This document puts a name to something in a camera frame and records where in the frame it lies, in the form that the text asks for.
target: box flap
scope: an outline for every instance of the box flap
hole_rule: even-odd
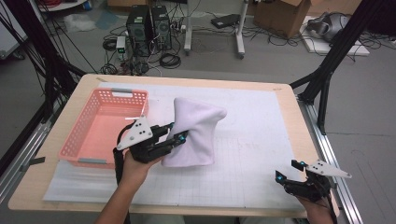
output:
[[[301,1],[303,1],[303,0],[281,0],[281,1],[297,7],[298,5],[300,5]],[[311,2],[312,6],[315,6],[318,3],[323,2],[323,0],[309,0],[309,1]]]

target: white mat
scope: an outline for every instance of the white mat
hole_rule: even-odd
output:
[[[300,177],[290,166],[293,154],[273,92],[116,83],[100,86],[148,91],[151,125],[173,121],[177,96],[228,110],[216,129],[214,165],[165,168],[156,164],[133,203],[302,210],[275,182],[275,169],[290,179]],[[60,161],[44,200],[105,203],[115,183],[112,170],[74,167]]]
[[[304,37],[303,41],[305,43],[308,52],[310,53],[318,53],[318,54],[327,54],[330,51],[329,43],[323,40],[320,35],[317,35],[315,31],[307,31],[306,25],[309,20],[313,20],[315,17],[306,16],[304,19],[304,23],[300,28],[300,34]],[[347,55],[359,55],[359,56],[368,56],[370,52],[361,45],[361,42],[358,40],[355,43],[349,53]]]

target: purple fabric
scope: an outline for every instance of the purple fabric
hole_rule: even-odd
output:
[[[167,167],[210,165],[215,162],[214,135],[219,120],[227,110],[191,99],[175,98],[175,125],[168,139],[175,133],[189,130],[186,143],[175,147],[162,161]]]

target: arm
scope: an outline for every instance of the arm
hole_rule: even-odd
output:
[[[149,168],[161,159],[151,161],[148,164],[140,163],[133,159],[131,152],[128,150],[125,154],[125,162],[119,186],[114,191],[95,223],[123,223],[132,198],[145,181]]]
[[[308,215],[309,223],[311,224],[333,224],[332,216],[326,203],[319,201],[312,203],[304,198],[297,197],[298,201],[303,205]]]

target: white desk leg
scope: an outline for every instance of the white desk leg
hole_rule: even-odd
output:
[[[192,40],[192,26],[191,26],[191,13],[189,1],[187,1],[187,24],[186,24],[186,38],[184,39],[184,51],[186,55],[190,55]]]
[[[236,44],[238,45],[238,55],[240,59],[243,59],[245,57],[245,47],[244,47],[244,40],[242,38],[242,31],[244,29],[244,23],[245,23],[245,17],[247,15],[247,11],[248,11],[248,0],[244,0],[244,3],[242,4],[242,12],[239,21],[239,27],[236,28],[235,30]]]

